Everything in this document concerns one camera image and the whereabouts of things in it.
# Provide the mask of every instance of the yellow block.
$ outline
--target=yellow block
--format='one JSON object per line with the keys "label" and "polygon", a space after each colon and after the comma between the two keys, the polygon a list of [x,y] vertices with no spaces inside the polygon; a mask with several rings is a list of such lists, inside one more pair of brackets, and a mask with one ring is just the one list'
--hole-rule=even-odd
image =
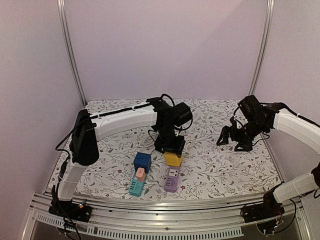
{"label": "yellow block", "polygon": [[178,157],[177,154],[172,153],[172,152],[166,151],[164,153],[165,163],[168,166],[180,167],[183,158],[184,158],[184,156],[181,155],[181,157]]}

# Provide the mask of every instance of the pink block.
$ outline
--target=pink block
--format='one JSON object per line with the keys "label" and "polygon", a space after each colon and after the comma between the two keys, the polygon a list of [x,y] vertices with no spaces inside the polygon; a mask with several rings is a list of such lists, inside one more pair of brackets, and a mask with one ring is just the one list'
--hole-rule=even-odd
{"label": "pink block", "polygon": [[142,167],[139,167],[138,170],[136,171],[135,176],[139,182],[144,182],[146,179],[145,169]]}

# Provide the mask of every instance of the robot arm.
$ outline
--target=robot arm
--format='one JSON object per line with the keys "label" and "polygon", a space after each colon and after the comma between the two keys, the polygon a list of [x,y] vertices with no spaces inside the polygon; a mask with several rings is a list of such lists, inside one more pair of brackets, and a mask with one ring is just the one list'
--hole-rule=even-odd
{"label": "robot arm", "polygon": [[84,171],[99,159],[97,141],[107,136],[149,126],[158,132],[154,143],[157,151],[182,155],[185,139],[182,135],[177,136],[175,130],[181,130],[178,127],[192,120],[192,112],[183,102],[175,105],[172,101],[173,106],[170,106],[163,100],[164,96],[166,94],[114,111],[89,114],[83,109],[78,113],[71,131],[70,159],[62,164],[57,187],[52,188],[50,213],[64,217],[65,212],[72,212],[70,218],[84,222],[89,220],[89,206],[85,209],[89,214],[81,217],[83,211],[72,203],[72,198]]}
{"label": "robot arm", "polygon": [[[221,146],[229,143],[229,137],[238,142],[235,151],[251,151],[253,140],[260,133],[269,133],[271,129],[287,133],[312,148],[320,155],[320,127],[305,117],[300,117],[283,103],[265,103],[262,105],[255,96],[250,95],[239,102],[238,107],[248,120],[238,128],[235,116],[232,126],[225,126],[217,141]],[[310,173],[274,187],[264,194],[263,203],[243,208],[246,222],[275,217],[284,213],[282,203],[295,197],[303,197],[320,187],[320,164]]]}

